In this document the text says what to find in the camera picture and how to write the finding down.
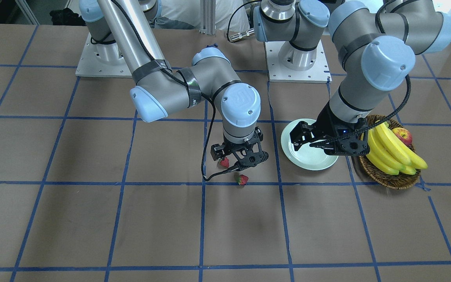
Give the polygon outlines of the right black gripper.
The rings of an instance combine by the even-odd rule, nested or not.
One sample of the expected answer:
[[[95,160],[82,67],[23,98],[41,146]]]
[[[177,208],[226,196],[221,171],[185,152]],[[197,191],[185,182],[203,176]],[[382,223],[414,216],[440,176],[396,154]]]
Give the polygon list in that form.
[[[211,147],[211,156],[214,161],[218,161],[233,154],[237,161],[228,169],[243,171],[247,168],[255,167],[269,158],[269,154],[262,150],[262,140],[263,133],[259,127],[256,127],[253,131],[253,136],[243,143],[233,143],[224,138],[224,142],[221,145],[214,144]]]

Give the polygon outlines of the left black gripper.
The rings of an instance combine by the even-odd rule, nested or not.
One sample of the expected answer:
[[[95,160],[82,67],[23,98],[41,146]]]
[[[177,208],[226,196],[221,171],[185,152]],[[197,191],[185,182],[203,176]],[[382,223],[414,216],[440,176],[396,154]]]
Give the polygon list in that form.
[[[290,132],[290,142],[297,152],[304,144],[309,143],[313,148],[320,148],[326,155],[367,155],[368,123],[365,118],[358,118],[356,123],[346,123],[326,104],[316,121],[309,125],[299,121]]]

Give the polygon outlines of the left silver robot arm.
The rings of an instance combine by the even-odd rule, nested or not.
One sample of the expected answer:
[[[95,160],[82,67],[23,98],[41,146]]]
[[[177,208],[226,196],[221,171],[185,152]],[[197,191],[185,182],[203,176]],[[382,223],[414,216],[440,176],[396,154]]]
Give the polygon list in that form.
[[[300,121],[290,132],[295,151],[321,148],[327,155],[369,153],[366,116],[415,66],[416,55],[444,50],[451,43],[451,15],[436,11],[431,0],[392,0],[376,14],[359,1],[328,9],[328,1],[263,0],[254,9],[258,41],[285,43],[280,55],[290,69],[296,57],[315,53],[328,29],[347,73],[337,92],[309,125]]]

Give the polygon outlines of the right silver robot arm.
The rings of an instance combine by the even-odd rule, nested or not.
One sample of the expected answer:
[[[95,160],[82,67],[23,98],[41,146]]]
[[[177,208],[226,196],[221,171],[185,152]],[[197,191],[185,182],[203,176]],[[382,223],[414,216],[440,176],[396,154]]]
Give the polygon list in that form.
[[[234,155],[227,171],[243,171],[265,162],[263,134],[256,122],[261,97],[243,83],[227,57],[206,47],[193,57],[191,67],[174,73],[148,23],[148,11],[137,0],[81,0],[82,19],[98,47],[113,46],[115,59],[125,62],[135,82],[130,96],[147,123],[208,101],[223,120],[224,142],[212,145],[216,161]]]

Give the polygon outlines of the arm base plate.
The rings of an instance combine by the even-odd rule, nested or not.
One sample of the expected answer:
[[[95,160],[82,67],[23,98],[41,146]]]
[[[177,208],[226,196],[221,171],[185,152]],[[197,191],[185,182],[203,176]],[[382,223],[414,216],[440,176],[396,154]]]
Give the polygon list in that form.
[[[116,43],[92,44],[88,34],[76,75],[94,78],[131,78],[132,74]]]
[[[332,82],[322,42],[311,51],[295,49],[289,42],[266,42],[270,82]]]

